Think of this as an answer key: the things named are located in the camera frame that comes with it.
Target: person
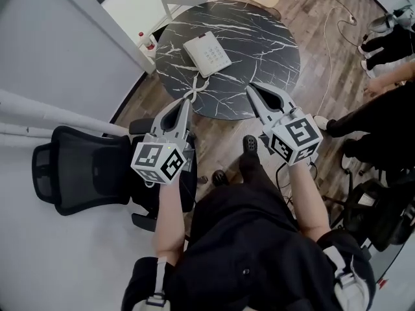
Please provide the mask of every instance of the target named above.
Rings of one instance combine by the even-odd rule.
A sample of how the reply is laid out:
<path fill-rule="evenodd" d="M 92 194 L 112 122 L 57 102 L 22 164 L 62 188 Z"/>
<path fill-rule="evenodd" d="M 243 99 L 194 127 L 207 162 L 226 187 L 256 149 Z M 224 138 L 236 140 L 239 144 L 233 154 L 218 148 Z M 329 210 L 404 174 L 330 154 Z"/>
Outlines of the person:
<path fill-rule="evenodd" d="M 295 220 L 259 161 L 256 138 L 245 136 L 243 149 L 243 183 L 214 173 L 217 187 L 196 204 L 186 251 L 178 179 L 161 186 L 158 259 L 136 262 L 122 311 L 147 310 L 146 299 L 182 311 L 369 309 L 372 268 L 351 235 L 330 230 L 307 165 L 289 167 Z"/>
<path fill-rule="evenodd" d="M 413 168 L 415 84 L 407 82 L 390 91 L 387 88 L 414 78 L 415 62 L 405 63 L 390 73 L 371 79 L 364 92 L 372 100 L 359 109 L 339 120 L 315 116 L 314 121 L 332 137 L 343 137 L 355 131 L 369 133 L 359 140 L 348 139 L 343 144 L 346 158 L 356 157 L 363 163 L 391 172 Z"/>
<path fill-rule="evenodd" d="M 414 47 L 415 33 L 396 25 L 390 34 L 369 40 L 367 43 L 358 46 L 357 49 L 366 58 L 361 61 L 362 68 L 370 78 L 374 78 L 375 74 L 372 69 L 376 65 L 398 61 L 410 56 L 414 54 Z M 383 50 L 373 56 L 369 55 L 370 52 L 380 48 L 383 48 Z"/>

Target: hand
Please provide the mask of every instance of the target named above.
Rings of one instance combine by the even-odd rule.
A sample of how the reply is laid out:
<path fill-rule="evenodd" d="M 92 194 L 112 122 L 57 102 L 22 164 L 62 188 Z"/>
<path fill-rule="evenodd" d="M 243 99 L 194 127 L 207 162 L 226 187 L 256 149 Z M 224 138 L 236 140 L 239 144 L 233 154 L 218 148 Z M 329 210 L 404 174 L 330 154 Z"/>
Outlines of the hand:
<path fill-rule="evenodd" d="M 373 99 L 379 95 L 382 95 L 385 92 L 385 88 L 378 78 L 373 78 L 369 80 L 368 85 L 363 91 L 366 97 Z"/>

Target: black and white marker cube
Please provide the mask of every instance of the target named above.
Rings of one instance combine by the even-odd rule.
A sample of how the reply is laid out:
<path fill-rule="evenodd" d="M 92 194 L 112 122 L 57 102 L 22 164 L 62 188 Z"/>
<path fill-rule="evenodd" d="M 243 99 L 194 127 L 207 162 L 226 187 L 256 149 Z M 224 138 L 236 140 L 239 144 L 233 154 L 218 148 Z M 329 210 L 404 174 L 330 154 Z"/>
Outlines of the black and white marker cube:
<path fill-rule="evenodd" d="M 147 182 L 171 184 L 185 164 L 175 143 L 138 143 L 131 168 Z"/>
<path fill-rule="evenodd" d="M 323 140 L 310 114 L 276 125 L 271 132 L 269 147 L 289 166 L 311 156 Z"/>

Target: wooden floor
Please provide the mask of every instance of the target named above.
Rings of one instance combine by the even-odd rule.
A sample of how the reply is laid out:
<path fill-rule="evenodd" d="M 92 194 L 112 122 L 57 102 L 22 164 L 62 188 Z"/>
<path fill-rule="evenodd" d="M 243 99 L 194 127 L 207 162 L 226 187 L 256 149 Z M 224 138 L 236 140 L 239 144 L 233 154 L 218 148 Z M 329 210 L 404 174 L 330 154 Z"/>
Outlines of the wooden floor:
<path fill-rule="evenodd" d="M 357 26 L 340 24 L 344 35 L 354 43 L 361 43 L 368 22 L 382 16 L 383 11 L 373 0 L 340 0 L 354 14 Z M 281 21 L 292 32 L 300 50 L 301 73 L 294 90 L 290 92 L 304 112 L 316 115 L 327 89 L 330 78 L 330 59 L 324 41 L 326 38 L 331 53 L 333 71 L 328 93 L 323 101 L 320 115 L 339 118 L 358 108 L 363 103 L 363 89 L 368 80 L 361 69 L 362 56 L 356 47 L 342 38 L 337 30 L 339 19 L 348 20 L 348 13 L 334 0 L 280 0 L 275 9 L 281 14 Z M 117 124 L 128 126 L 129 122 L 141 117 L 153 117 L 172 98 L 163 89 L 157 74 L 148 76 L 117 120 Z M 220 121 L 194 114 L 193 131 L 198 137 L 198 175 L 209 179 L 216 169 L 223 169 L 233 182 L 241 181 L 237 169 L 237 159 L 242 153 L 242 138 L 247 134 L 261 134 L 261 123 L 257 119 L 245 121 Z M 332 139 L 325 135 L 316 162 L 318 176 L 316 183 L 321 195 L 343 199 L 347 194 L 347 177 L 340 168 L 339 148 L 343 139 Z M 277 168 L 283 163 L 277 154 L 269 156 L 265 147 L 259 145 L 261 162 L 275 182 Z M 353 163 L 352 171 L 357 172 L 362 165 Z M 373 172 L 355 182 L 368 179 Z M 279 173 L 281 185 L 289 182 L 287 169 Z M 201 199 L 212 188 L 211 183 L 198 188 L 196 200 Z M 289 186 L 283 189 L 290 192 Z"/>

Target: chair armrest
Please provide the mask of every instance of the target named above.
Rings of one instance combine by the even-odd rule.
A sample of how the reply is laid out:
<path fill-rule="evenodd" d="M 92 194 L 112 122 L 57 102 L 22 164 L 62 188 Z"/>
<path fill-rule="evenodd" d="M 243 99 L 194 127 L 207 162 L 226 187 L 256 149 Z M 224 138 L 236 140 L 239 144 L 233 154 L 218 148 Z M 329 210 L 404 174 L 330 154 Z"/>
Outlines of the chair armrest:
<path fill-rule="evenodd" d="M 154 118 L 138 119 L 130 123 L 128 131 L 130 135 L 144 135 L 151 132 L 151 126 L 153 125 Z"/>

